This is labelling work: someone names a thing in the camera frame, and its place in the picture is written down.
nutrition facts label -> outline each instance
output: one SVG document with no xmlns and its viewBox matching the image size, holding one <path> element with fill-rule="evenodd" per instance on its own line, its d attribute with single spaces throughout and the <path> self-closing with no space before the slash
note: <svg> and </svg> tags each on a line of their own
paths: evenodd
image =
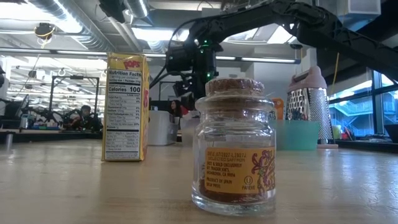
<svg viewBox="0 0 398 224">
<path fill-rule="evenodd" d="M 108 74 L 105 159 L 138 159 L 142 73 L 110 70 Z"/>
</svg>

box grater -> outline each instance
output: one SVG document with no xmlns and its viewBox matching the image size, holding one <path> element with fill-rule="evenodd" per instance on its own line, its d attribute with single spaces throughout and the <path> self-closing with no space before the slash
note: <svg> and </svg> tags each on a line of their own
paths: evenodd
<svg viewBox="0 0 398 224">
<path fill-rule="evenodd" d="M 326 82 L 318 66 L 292 77 L 287 93 L 286 120 L 318 121 L 318 144 L 334 144 Z"/>
</svg>

office desk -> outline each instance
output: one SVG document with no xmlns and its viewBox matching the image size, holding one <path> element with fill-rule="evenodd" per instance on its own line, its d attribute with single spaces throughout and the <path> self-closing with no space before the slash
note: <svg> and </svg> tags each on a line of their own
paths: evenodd
<svg viewBox="0 0 398 224">
<path fill-rule="evenodd" d="M 267 218 L 196 208 L 190 148 L 150 147 L 144 162 L 100 157 L 101 141 L 92 139 L 1 149 L 1 223 L 398 223 L 393 154 L 277 152 L 277 205 Z"/>
</svg>

orange label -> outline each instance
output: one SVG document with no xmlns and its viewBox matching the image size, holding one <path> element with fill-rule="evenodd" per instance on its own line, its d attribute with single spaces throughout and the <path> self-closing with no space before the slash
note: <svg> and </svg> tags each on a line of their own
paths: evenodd
<svg viewBox="0 0 398 224">
<path fill-rule="evenodd" d="M 284 119 L 284 101 L 281 98 L 273 98 L 272 101 L 277 110 L 276 119 Z"/>
<path fill-rule="evenodd" d="M 207 148 L 205 187 L 231 194 L 263 194 L 274 189 L 275 148 Z"/>
</svg>

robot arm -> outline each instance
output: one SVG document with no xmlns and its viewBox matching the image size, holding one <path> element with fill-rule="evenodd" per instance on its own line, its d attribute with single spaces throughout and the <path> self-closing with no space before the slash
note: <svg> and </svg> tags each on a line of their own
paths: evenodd
<svg viewBox="0 0 398 224">
<path fill-rule="evenodd" d="M 333 49 L 398 80 L 398 52 L 359 33 L 344 28 L 326 9 L 292 0 L 264 2 L 234 14 L 204 17 L 192 25 L 181 46 L 167 52 L 167 71 L 193 70 L 195 98 L 204 96 L 204 84 L 217 76 L 215 52 L 227 37 L 276 23 L 302 44 Z"/>
</svg>

